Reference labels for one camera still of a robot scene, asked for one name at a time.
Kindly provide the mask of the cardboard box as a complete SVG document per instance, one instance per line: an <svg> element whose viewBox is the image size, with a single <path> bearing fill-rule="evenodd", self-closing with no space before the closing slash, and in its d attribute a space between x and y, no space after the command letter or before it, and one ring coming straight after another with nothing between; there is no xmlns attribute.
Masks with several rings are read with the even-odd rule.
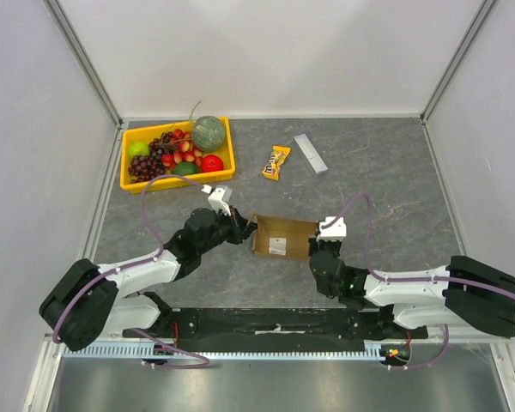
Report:
<svg viewBox="0 0 515 412"><path fill-rule="evenodd" d="M253 214L251 222L257 224L251 244L254 255L303 262L309 260L309 239L315 236L316 221Z"/></svg>

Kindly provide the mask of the white paper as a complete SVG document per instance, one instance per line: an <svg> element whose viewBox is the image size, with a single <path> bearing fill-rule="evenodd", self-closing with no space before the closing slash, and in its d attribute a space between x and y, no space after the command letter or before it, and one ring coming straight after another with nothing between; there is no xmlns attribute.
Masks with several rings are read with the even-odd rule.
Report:
<svg viewBox="0 0 515 412"><path fill-rule="evenodd" d="M286 238L270 237L268 245L268 253L270 255L286 256L288 241Z"/></svg>

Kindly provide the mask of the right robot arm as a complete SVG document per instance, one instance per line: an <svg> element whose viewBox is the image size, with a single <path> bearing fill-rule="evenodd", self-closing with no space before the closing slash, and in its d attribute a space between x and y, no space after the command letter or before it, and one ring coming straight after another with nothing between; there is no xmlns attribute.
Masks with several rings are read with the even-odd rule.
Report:
<svg viewBox="0 0 515 412"><path fill-rule="evenodd" d="M435 269L371 274L346 265L338 241L311 237L308 243L318 292L355 312L378 308L375 324L382 336L467 324L491 336L515 337L515 277L505 272L454 256Z"/></svg>

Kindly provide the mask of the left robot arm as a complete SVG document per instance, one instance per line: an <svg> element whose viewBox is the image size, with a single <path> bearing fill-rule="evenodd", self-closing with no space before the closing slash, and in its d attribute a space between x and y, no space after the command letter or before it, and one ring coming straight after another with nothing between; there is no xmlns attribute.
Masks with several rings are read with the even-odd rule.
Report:
<svg viewBox="0 0 515 412"><path fill-rule="evenodd" d="M44 299L39 315L52 340L70 350L86 348L100 335L131 328L162 337L171 328L167 306L146 288L176 282L197 269L217 246L240 245L258 228L236 208L195 209L184 226L156 251L115 264L74 262Z"/></svg>

